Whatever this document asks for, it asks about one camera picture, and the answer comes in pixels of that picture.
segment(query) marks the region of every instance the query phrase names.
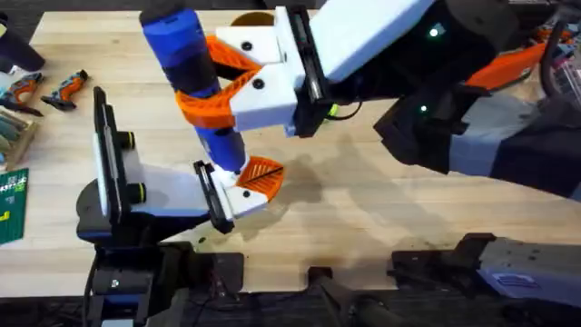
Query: black cable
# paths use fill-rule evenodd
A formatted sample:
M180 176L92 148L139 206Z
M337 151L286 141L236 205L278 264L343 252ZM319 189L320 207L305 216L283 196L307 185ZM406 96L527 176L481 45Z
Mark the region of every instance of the black cable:
M94 272L97 268L97 262L99 260L99 249L95 248L95 254L93 258L93 263L91 263L91 268L89 270L89 275L87 276L87 282L84 285L83 293L83 306L81 309L81 324L83 327L87 327L87 304L89 302L89 293L91 292L91 284L93 283Z
M206 301L204 301L201 305L200 305L200 310L198 311L198 314L196 314L196 318L193 320L193 324L192 327L195 327L198 324L198 321L200 320L200 317L202 317L202 313L204 308L206 307L206 304L208 304L208 302L210 301L212 297L208 296L208 298L206 299Z
M553 97L560 95L561 93L556 89L555 84L551 78L551 65L553 64L553 53L555 52L556 46L559 43L561 35L565 30L566 23L563 21L558 21L553 27L553 32L549 36L547 41L547 47L545 47L545 52L541 58L541 68L540 77L541 85L543 86L543 91L547 97Z
M241 307L241 308L224 309L224 308L216 308L216 307L205 306L204 305L205 303L197 303L195 301L191 301L191 303L194 304L194 305L196 305L196 306L199 306L199 307L205 307L205 309L210 310L210 311L215 311L215 312L250 312L250 311L258 310L258 309L268 309L268 308L271 308L271 307L273 307L273 306L275 306L275 305L277 305L277 304L279 304L281 302L286 302L288 300L292 300L292 299L301 297L301 296L307 294L307 292L309 290L310 289L307 288L307 289L305 289L303 291L295 292L295 293L293 293L293 294L291 294L289 296L286 296L284 298L277 299L277 300L274 300L272 302L268 302L266 304L261 304L259 307L250 307L250 308L247 307L247 306L245 306L245 307Z
M36 315L36 325L40 325L41 322L44 321L44 319L46 319L46 315L43 313L44 307L41 303L37 303L36 304L36 312L38 313Z
M43 314L43 319L40 323L38 323L38 326L42 326L43 324L45 324L47 319L48 321L50 321L50 319L52 318L54 321L54 315L60 312L65 307L66 304L67 304L66 301L62 301L60 304L56 306L56 309L52 309L50 312L46 312L45 314Z
M76 315L76 314L77 314L77 312L78 312L79 310L81 310L81 308L82 308L82 307L83 307L83 304L82 304L82 303L81 303L81 304L79 304L79 305L77 305L77 306L76 306L76 308L74 308L74 310L73 310L73 315Z
M355 116L359 112L359 109L361 109L361 106L363 106L363 102L362 101L359 102L359 106L351 114L348 114L348 115L342 116L342 117L336 117L336 116L332 116L330 114L327 114L327 116L325 118L326 119L329 119L331 121L345 121L345 120L348 120L348 119L353 118L353 116Z
M60 320L62 320L63 318L65 318L69 322L74 322L75 325L77 325L77 326L78 326L78 324L80 322L79 321L79 317L77 317L75 315L72 315L72 314L69 314L69 313L61 312L58 315L59 315Z

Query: plywood surface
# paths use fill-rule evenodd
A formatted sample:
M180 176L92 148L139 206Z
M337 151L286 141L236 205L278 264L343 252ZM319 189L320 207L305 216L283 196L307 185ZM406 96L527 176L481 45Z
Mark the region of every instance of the plywood surface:
M207 31L241 12L200 12ZM30 168L25 238L0 247L0 296L81 294L93 259L76 238L76 197L94 178L93 86L117 123L135 131L142 161L192 172L206 159L192 127L143 38L137 12L46 13L32 40L47 59L47 94L80 69L92 77L61 113L45 114L22 166ZM526 85L513 89L529 96ZM353 287L392 287L385 276L396 249L451 248L465 234L492 232L527 242L581 244L581 205L485 178L443 176L393 159L371 126L393 102L364 104L309 140L281 127L244 133L247 151L284 163L286 181L267 211L229 235L203 226L176 236L201 251L242 252L248 291L298 290L310 265L331 265ZM343 109L346 114L353 107Z

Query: black mount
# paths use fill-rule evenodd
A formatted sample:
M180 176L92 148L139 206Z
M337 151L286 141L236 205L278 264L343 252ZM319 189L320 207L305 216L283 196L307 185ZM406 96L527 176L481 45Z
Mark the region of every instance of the black mount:
M220 296L242 288L240 253L195 253L190 243L161 243L175 234L212 221L221 232L231 230L210 173L212 166L198 162L210 211L199 217L159 217L132 211L133 203L147 199L146 185L128 184L122 151L134 149L133 133L117 131L113 108L105 93L94 88L94 125L102 169L79 194L77 235L95 245L96 255L84 294L83 317L93 327L106 320L130 320L134 326L179 326L188 289L212 290ZM101 203L99 188L106 195Z
M491 233L469 233L450 251L396 251L388 275L400 289L454 289L468 298L498 295L477 273L480 255L494 240Z
M290 28L305 69L305 82L297 92L297 107L292 117L295 135L312 137L325 120L334 102L329 81L320 66L317 46L309 25L309 14L304 5L287 6Z
M434 28L441 29L436 36ZM437 1L334 92L347 102L399 98L373 126L382 143L404 164L448 173L451 139L468 128L462 118L479 97L490 96L463 82L490 64L517 29L508 2Z

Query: blue drill body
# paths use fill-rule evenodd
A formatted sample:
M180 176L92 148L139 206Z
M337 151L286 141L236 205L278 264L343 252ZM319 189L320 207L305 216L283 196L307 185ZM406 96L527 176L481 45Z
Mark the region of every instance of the blue drill body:
M198 16L192 9L175 7L143 12L143 33L174 90L198 98L220 91L218 77ZM202 145L215 164L239 172L246 161L244 141L232 128L195 127Z

